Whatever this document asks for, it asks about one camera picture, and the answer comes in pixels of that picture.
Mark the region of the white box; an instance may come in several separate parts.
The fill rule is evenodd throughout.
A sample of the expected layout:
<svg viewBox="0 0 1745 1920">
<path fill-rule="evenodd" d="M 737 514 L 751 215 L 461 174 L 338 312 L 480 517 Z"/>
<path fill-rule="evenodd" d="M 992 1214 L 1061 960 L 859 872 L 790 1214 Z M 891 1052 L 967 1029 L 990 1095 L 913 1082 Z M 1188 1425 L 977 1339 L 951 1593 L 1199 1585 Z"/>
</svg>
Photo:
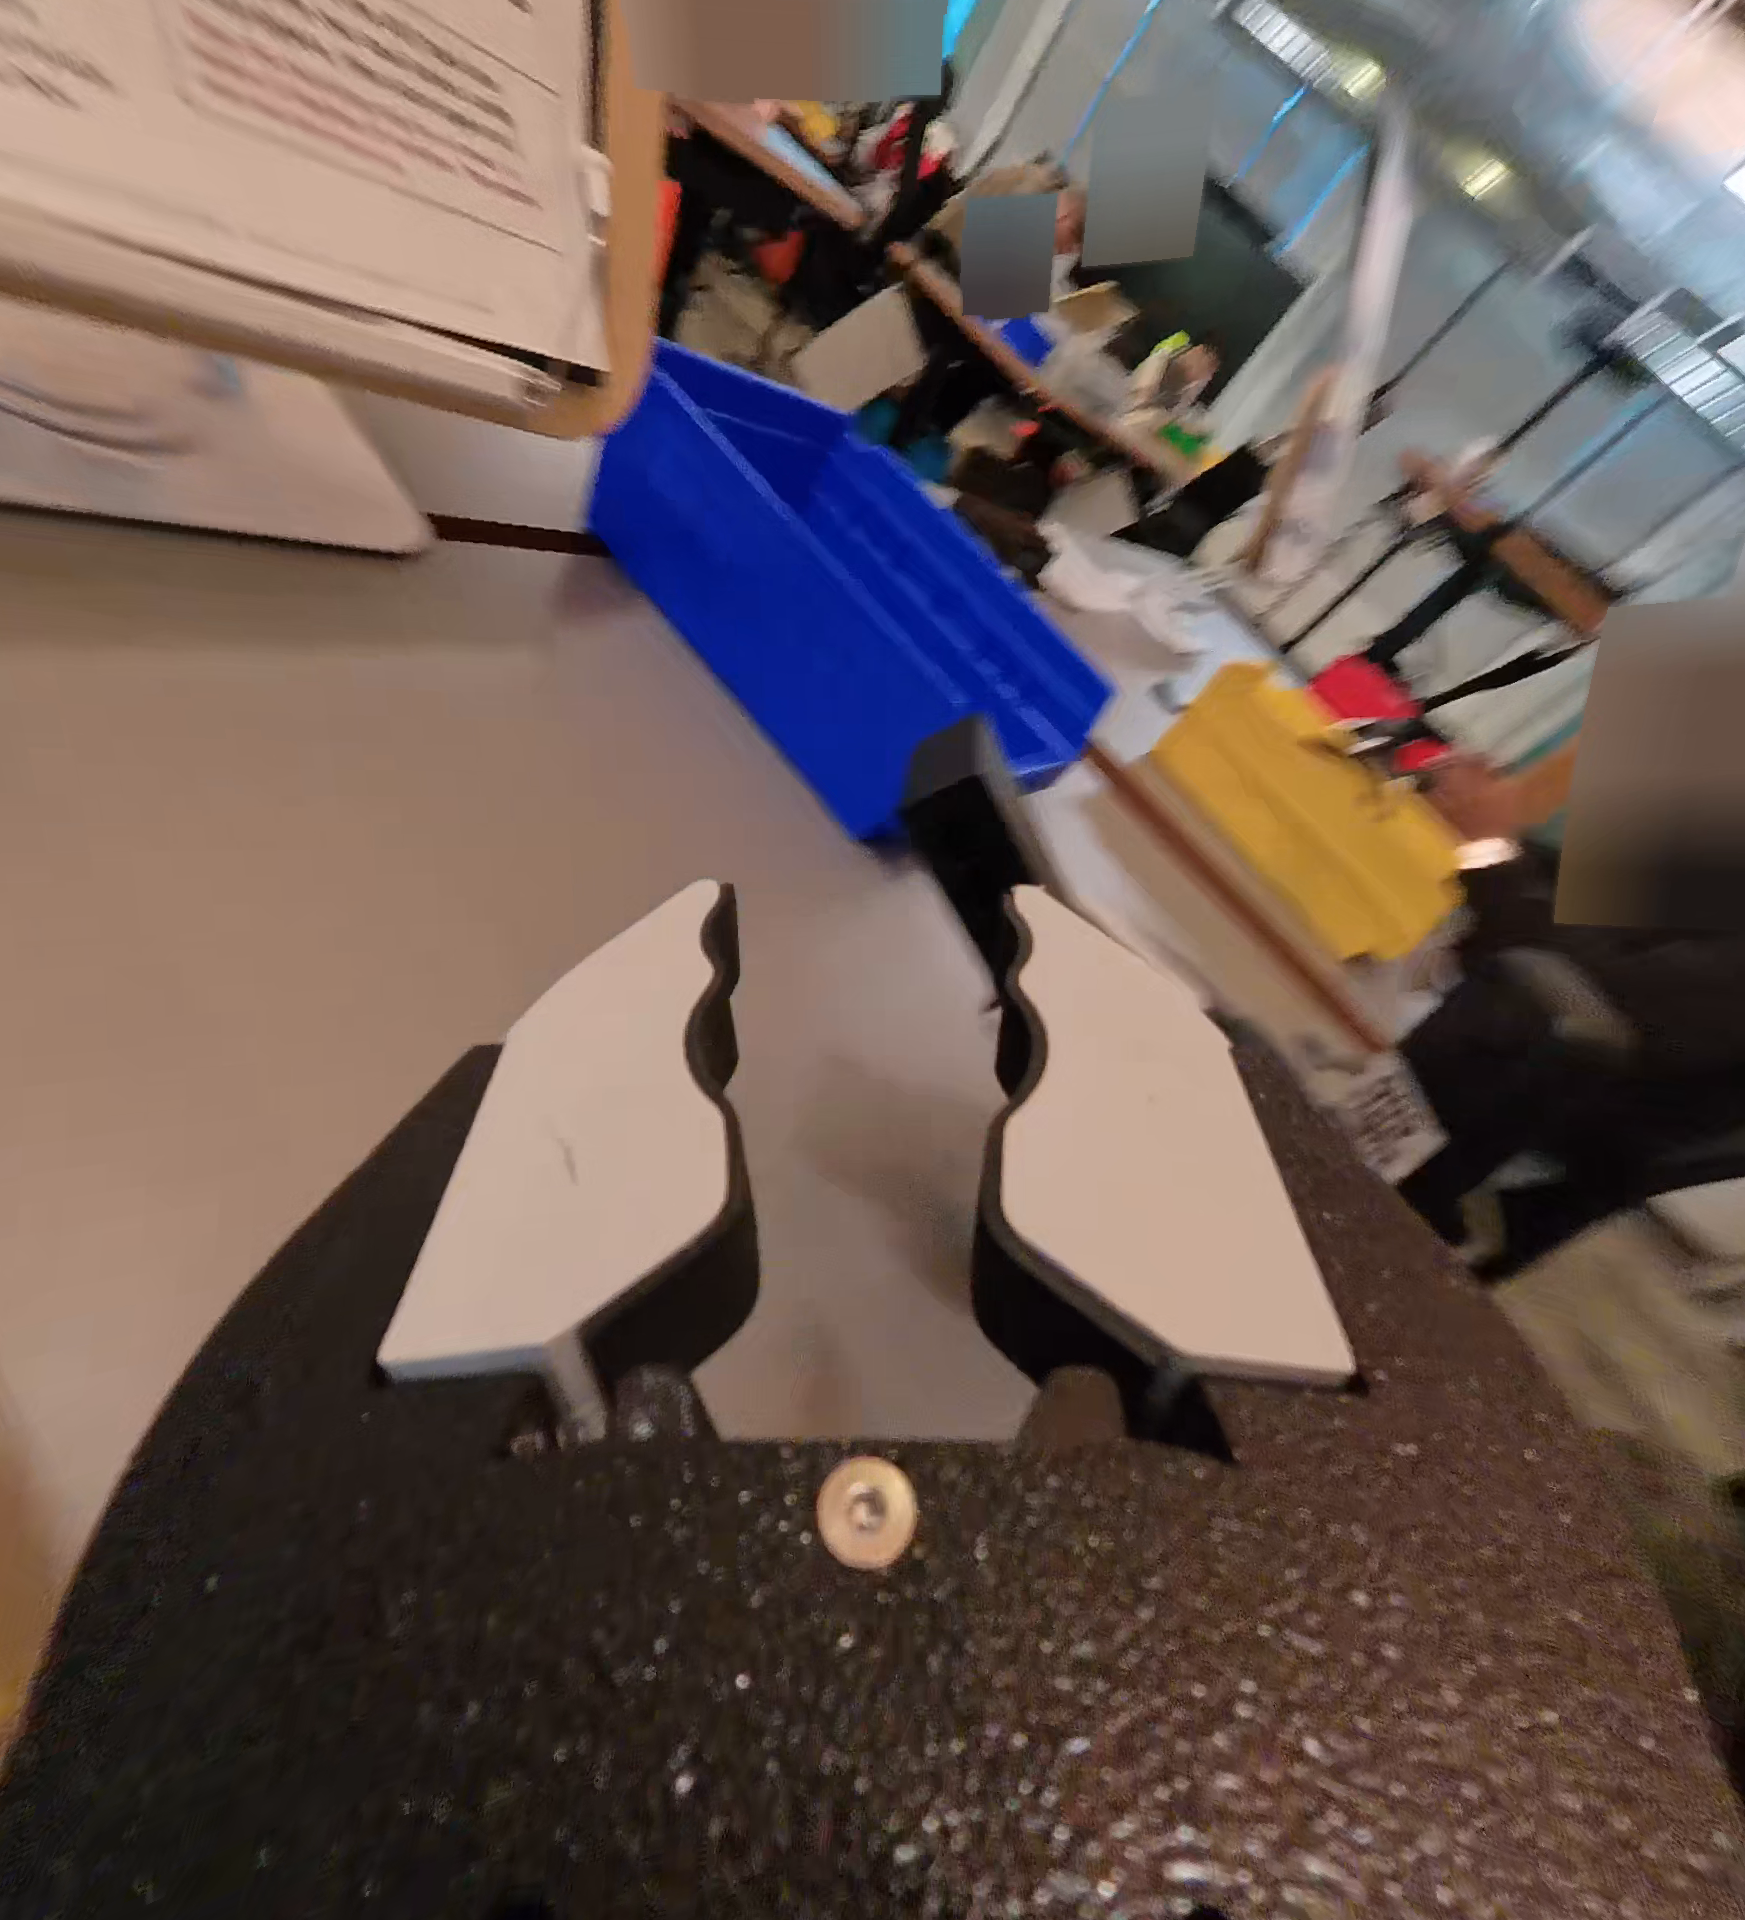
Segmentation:
<svg viewBox="0 0 1745 1920">
<path fill-rule="evenodd" d="M 423 554 L 357 415 L 301 369 L 0 294 L 0 506 Z"/>
</svg>

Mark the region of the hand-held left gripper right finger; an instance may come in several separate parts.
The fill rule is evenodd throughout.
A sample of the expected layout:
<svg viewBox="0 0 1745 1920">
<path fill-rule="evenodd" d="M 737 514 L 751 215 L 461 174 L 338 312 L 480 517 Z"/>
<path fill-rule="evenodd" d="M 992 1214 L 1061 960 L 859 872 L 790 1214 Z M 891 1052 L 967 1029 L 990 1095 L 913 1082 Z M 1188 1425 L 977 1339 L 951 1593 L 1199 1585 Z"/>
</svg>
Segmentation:
<svg viewBox="0 0 1745 1920">
<path fill-rule="evenodd" d="M 1359 1392 L 1289 1183 L 1195 985 L 1056 893 L 1006 900 L 998 1110 L 972 1315 L 1035 1384 L 1100 1370 L 1129 1413 L 1188 1384 Z"/>
</svg>

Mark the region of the blue plastic bin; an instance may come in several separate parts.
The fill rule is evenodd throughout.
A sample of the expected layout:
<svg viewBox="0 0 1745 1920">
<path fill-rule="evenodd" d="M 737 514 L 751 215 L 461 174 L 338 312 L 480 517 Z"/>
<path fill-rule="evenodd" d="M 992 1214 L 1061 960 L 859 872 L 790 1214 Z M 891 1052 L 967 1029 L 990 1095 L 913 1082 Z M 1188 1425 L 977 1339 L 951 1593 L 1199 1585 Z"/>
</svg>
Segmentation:
<svg viewBox="0 0 1745 1920">
<path fill-rule="evenodd" d="M 1043 787 L 1116 692 L 851 415 L 681 346 L 604 439 L 595 535 L 851 840 L 898 838 L 922 740 L 977 713 Z"/>
</svg>

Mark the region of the printed instruction sheet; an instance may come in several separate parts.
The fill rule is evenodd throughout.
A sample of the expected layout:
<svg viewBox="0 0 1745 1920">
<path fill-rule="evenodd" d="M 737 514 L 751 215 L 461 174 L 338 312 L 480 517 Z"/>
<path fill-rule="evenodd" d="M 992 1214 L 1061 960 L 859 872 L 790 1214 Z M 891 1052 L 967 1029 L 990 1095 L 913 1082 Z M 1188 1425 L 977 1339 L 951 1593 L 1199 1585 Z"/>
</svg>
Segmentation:
<svg viewBox="0 0 1745 1920">
<path fill-rule="evenodd" d="M 0 0 L 0 224 L 604 382 L 595 5 Z"/>
</svg>

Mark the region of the yellow background bin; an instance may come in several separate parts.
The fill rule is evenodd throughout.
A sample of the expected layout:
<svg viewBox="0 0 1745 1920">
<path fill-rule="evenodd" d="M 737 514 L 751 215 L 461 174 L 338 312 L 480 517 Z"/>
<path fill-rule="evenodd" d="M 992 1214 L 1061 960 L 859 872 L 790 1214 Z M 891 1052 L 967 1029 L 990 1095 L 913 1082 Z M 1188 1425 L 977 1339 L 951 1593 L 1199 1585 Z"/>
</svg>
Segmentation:
<svg viewBox="0 0 1745 1920">
<path fill-rule="evenodd" d="M 1215 666 L 1147 767 L 1340 961 L 1397 961 L 1460 904 L 1460 840 L 1262 662 Z"/>
</svg>

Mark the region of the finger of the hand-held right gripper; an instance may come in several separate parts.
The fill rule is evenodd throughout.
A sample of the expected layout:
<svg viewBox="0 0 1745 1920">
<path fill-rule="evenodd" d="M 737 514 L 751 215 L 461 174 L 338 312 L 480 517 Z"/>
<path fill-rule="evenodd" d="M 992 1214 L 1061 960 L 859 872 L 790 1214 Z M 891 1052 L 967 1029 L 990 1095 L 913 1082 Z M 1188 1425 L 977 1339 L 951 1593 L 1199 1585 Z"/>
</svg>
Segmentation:
<svg viewBox="0 0 1745 1920">
<path fill-rule="evenodd" d="M 1032 960 L 1032 929 L 1020 929 L 1008 900 L 1013 891 L 1032 891 L 1056 904 L 1056 872 L 1028 812 L 1028 787 L 985 713 L 963 713 L 913 747 L 902 838 L 977 950 L 992 1007 L 1013 1007 L 1020 1025 L 1035 1025 L 1013 989 L 1020 961 Z"/>
</svg>

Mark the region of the wooden document stand board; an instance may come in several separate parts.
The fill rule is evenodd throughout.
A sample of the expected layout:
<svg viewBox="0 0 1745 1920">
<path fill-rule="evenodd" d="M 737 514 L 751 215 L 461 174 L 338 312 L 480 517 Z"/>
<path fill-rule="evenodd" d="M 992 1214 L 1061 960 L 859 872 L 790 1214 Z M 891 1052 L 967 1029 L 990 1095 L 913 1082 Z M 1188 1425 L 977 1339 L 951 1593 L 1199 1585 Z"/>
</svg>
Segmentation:
<svg viewBox="0 0 1745 1920">
<path fill-rule="evenodd" d="M 662 224 L 662 97 L 632 81 L 620 5 L 595 5 L 595 133 L 606 160 L 604 197 L 604 328 L 606 369 L 582 382 L 448 333 L 362 319 L 349 309 L 279 294 L 178 259 L 134 256 L 74 230 L 0 224 L 0 294 L 89 322 L 158 333 L 357 392 L 401 398 L 545 439 L 596 439 L 638 403 L 654 328 Z"/>
</svg>

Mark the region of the red background object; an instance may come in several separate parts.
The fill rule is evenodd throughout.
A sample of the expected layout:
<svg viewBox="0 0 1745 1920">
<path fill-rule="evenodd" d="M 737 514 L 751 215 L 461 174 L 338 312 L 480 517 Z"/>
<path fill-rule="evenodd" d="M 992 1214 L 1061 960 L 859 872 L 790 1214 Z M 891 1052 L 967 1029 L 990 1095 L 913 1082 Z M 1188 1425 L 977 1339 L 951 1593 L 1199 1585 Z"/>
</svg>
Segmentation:
<svg viewBox="0 0 1745 1920">
<path fill-rule="evenodd" d="M 1366 654 L 1318 666 L 1314 696 L 1344 729 L 1350 758 L 1384 777 L 1423 777 L 1454 750 L 1415 692 Z"/>
</svg>

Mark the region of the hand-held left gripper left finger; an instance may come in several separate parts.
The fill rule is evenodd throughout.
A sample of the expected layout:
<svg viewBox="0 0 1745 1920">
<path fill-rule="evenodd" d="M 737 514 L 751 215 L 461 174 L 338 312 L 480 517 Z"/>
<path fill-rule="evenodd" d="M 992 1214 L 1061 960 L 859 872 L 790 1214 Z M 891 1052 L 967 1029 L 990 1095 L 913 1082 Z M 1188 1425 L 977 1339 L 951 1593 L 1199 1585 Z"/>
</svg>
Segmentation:
<svg viewBox="0 0 1745 1920">
<path fill-rule="evenodd" d="M 380 1334 L 394 1384 L 541 1383 L 604 1441 L 638 1374 L 690 1383 L 762 1296 L 729 1077 L 742 900 L 677 891 L 501 1036 Z"/>
</svg>

